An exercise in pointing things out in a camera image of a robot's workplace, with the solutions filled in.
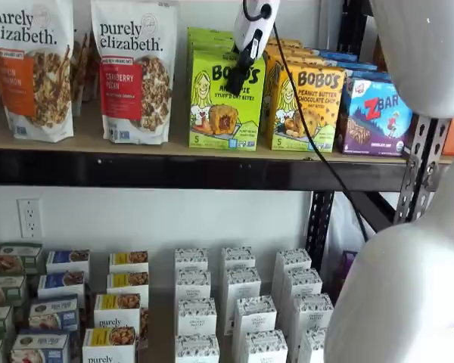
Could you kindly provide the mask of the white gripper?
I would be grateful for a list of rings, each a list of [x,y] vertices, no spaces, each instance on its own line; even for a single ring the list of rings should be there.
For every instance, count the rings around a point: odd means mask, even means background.
[[[226,89],[239,95],[247,73],[262,56],[272,33],[280,1],[243,1],[235,20],[233,39],[236,64],[229,71]]]

